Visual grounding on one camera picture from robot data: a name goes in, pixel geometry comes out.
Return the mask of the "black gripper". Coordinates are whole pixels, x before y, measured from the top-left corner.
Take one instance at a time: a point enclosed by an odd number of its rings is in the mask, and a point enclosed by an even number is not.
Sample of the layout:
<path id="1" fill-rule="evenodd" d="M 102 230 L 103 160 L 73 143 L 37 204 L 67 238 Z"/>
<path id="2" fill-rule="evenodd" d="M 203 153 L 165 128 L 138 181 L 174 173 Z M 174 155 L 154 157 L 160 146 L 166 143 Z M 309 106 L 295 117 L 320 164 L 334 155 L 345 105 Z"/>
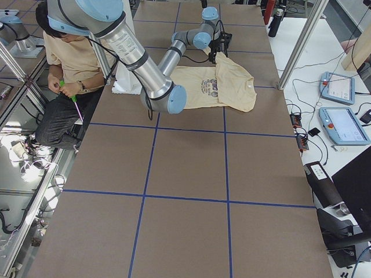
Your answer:
<path id="1" fill-rule="evenodd" d="M 220 40 L 213 40 L 209 44 L 210 52 L 208 54 L 209 61 L 212 64 L 216 64 L 216 55 L 218 52 L 222 51 L 222 43 Z"/>

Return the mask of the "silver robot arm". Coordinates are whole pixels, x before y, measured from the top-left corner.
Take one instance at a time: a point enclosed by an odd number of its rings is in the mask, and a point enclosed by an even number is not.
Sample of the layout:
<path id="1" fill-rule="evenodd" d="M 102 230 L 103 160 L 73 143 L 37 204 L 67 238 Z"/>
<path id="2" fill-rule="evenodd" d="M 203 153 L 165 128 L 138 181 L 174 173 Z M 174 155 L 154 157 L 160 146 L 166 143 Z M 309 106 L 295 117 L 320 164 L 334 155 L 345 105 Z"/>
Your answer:
<path id="1" fill-rule="evenodd" d="M 105 40 L 126 69 L 142 84 L 141 100 L 150 111 L 180 113 L 186 105 L 187 93 L 170 75 L 187 46 L 207 48 L 220 37 L 219 13 L 208 6 L 202 11 L 203 22 L 197 29 L 173 34 L 172 44 L 156 65 L 126 23 L 122 1 L 48 1 L 50 26 L 60 32 Z"/>

